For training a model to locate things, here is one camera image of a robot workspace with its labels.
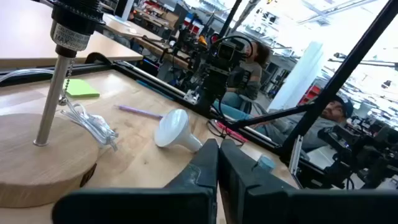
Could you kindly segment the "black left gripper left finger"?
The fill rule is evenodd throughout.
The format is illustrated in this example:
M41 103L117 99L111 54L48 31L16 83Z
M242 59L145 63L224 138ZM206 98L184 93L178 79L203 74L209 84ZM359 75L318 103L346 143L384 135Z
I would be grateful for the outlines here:
M55 203L53 223L215 223L218 143L208 139L162 188L74 191Z

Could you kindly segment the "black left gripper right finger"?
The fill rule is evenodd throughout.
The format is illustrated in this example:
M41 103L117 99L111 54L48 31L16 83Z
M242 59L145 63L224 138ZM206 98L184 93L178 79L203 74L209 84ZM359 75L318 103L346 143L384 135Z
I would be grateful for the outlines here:
M296 189L263 169L230 139L218 178L234 223L397 223L395 190Z

